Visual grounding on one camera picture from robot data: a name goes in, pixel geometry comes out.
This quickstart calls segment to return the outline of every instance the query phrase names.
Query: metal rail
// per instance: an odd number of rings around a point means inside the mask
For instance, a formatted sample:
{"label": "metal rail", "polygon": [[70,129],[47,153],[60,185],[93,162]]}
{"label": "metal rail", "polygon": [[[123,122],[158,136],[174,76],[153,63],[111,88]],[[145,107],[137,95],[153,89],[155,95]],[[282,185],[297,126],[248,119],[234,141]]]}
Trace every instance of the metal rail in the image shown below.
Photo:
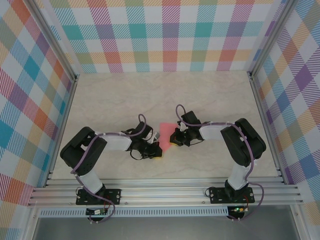
{"label": "metal rail", "polygon": [[[271,127],[270,127],[270,124],[268,122],[268,118],[267,118],[266,112],[264,111],[264,108],[262,106],[262,100],[261,100],[260,95],[259,95],[259,91],[258,91],[258,88],[257,88],[256,81],[249,74],[248,74],[248,78],[249,78],[250,86],[251,86],[251,89],[252,89],[252,92],[253,92],[253,96],[254,96],[254,99],[255,99],[255,103],[256,103],[256,106],[258,108],[258,112],[259,112],[259,115],[260,115],[260,118],[261,118],[261,121],[262,121],[262,125],[263,125],[263,128],[264,128],[265,136],[266,136],[266,139],[268,141],[268,145],[269,145],[269,148],[270,148],[270,151],[271,151],[271,154],[272,154],[273,161],[274,161],[274,163],[275,163],[275,165],[277,167],[277,171],[285,172],[285,167],[283,166],[283,163],[280,161],[279,151],[278,151],[278,149],[276,147],[275,140],[274,140],[274,138],[272,136]],[[288,177],[287,177],[287,175],[285,173],[284,174],[279,173],[279,176],[283,177],[283,180],[284,180],[285,184],[289,184]]]}
{"label": "metal rail", "polygon": [[35,3],[35,0],[23,0],[23,2],[38,24],[42,34],[45,36],[56,57],[59,59],[59,62],[61,63],[63,69],[68,74],[69,78],[75,81],[75,79],[77,78],[77,73],[72,69],[64,51],[60,47],[58,40],[52,32],[38,5]]}
{"label": "metal rail", "polygon": [[[225,178],[182,179],[104,179],[108,188],[122,189],[120,207],[195,207],[230,206],[232,204],[210,204],[205,196],[209,187],[223,187]],[[296,185],[286,185],[281,176],[251,177],[251,182],[264,187],[263,205],[299,205],[303,203]],[[48,180],[46,187],[35,188],[29,206],[33,208],[83,208],[76,201],[76,180]],[[262,191],[252,185],[257,205]]]}
{"label": "metal rail", "polygon": [[286,4],[282,10],[282,13],[276,22],[275,26],[273,27],[273,30],[270,33],[270,36],[268,38],[268,41],[266,42],[262,52],[260,53],[260,56],[258,57],[253,69],[252,69],[252,75],[256,76],[263,64],[265,63],[272,47],[278,40],[278,37],[280,36],[282,30],[284,29],[291,13],[295,9],[296,5],[298,4],[299,0],[287,0]]}

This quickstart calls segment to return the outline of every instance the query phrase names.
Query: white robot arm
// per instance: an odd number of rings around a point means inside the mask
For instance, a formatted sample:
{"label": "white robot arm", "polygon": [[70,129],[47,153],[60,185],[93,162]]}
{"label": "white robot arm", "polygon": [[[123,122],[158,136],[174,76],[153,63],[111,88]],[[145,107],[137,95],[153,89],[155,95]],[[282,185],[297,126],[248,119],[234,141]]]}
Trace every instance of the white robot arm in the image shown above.
{"label": "white robot arm", "polygon": [[225,182],[225,196],[221,198],[228,198],[230,202],[241,198],[248,187],[248,175],[253,169],[252,158],[256,161],[267,149],[262,138],[244,118],[235,123],[201,123],[193,111],[185,112],[181,117],[177,109],[176,113],[180,120],[178,121],[180,128],[175,129],[170,142],[177,146],[189,147],[191,141],[195,139],[199,141],[224,140],[235,163],[231,175]]}
{"label": "white robot arm", "polygon": [[71,173],[76,176],[83,189],[91,193],[90,197],[94,198],[93,195],[103,196],[106,191],[94,171],[102,152],[128,151],[132,156],[131,152],[135,150],[141,154],[141,159],[160,158],[162,149],[158,142],[159,136],[159,133],[154,132],[152,127],[142,121],[136,128],[119,133],[98,133],[90,127],[84,127],[61,150],[60,156],[72,168]]}

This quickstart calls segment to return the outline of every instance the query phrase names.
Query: plaid wallpaper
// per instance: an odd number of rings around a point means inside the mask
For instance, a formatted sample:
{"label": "plaid wallpaper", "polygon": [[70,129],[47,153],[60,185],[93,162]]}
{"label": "plaid wallpaper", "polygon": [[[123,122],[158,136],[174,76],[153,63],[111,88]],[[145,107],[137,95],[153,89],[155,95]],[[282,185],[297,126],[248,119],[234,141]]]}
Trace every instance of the plaid wallpaper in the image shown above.
{"label": "plaid wallpaper", "polygon": [[271,21],[267,31],[265,32],[265,34],[263,36],[263,39],[262,39],[262,41],[261,41],[261,43],[259,45],[259,48],[258,48],[258,50],[256,51],[256,53],[254,55],[253,61],[252,61],[251,65],[250,65],[249,69],[246,69],[248,72],[251,72],[252,69],[254,68],[254,66],[255,66],[255,64],[257,62],[257,59],[260,56],[261,51],[264,49],[264,47],[265,47],[265,45],[266,45],[266,43],[267,43],[267,41],[269,39],[270,34],[271,34],[272,30],[274,29],[274,27],[276,25],[276,22],[278,21],[279,17],[281,16],[281,13],[282,13],[285,5],[286,5],[286,2],[287,2],[287,0],[281,0],[281,3],[279,5],[277,11],[276,11],[275,15],[273,16],[272,21]]}
{"label": "plaid wallpaper", "polygon": [[59,40],[47,1],[85,73],[243,70],[276,2],[37,0]]}
{"label": "plaid wallpaper", "polygon": [[320,0],[300,0],[257,85],[291,184],[320,239]]}
{"label": "plaid wallpaper", "polygon": [[0,240],[18,238],[71,80],[22,0],[0,1]]}

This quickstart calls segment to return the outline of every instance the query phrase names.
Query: enclosure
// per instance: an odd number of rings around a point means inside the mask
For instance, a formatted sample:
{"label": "enclosure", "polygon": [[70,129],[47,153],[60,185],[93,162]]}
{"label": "enclosure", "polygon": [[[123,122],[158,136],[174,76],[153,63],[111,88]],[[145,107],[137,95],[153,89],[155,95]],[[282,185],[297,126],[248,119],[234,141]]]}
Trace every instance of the enclosure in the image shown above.
{"label": "enclosure", "polygon": [[[319,239],[318,0],[3,0],[0,16],[1,239]],[[235,164],[220,135],[169,143],[178,104],[201,123],[245,118],[266,143],[250,219],[206,197]],[[120,203],[90,224],[60,152],[138,114],[162,157],[105,150],[94,170]]]}

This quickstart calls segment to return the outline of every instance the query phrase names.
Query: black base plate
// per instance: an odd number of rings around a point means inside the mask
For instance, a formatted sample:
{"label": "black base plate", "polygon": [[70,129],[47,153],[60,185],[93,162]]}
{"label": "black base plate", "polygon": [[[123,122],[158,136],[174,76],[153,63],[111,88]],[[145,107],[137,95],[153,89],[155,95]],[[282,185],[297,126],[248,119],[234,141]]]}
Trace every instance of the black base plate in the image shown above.
{"label": "black base plate", "polygon": [[208,192],[211,204],[246,204],[247,200],[244,196],[248,198],[249,204],[253,204],[255,202],[255,196],[253,195],[253,190],[251,187],[247,187],[244,190],[243,195],[235,199],[234,201],[229,200],[228,196],[225,193],[224,187],[210,187]]}
{"label": "black base plate", "polygon": [[[79,189],[77,192],[76,205],[103,205],[103,201],[90,195],[86,190]],[[114,205],[120,204],[121,189],[106,189],[104,191],[104,198],[110,200]]]}

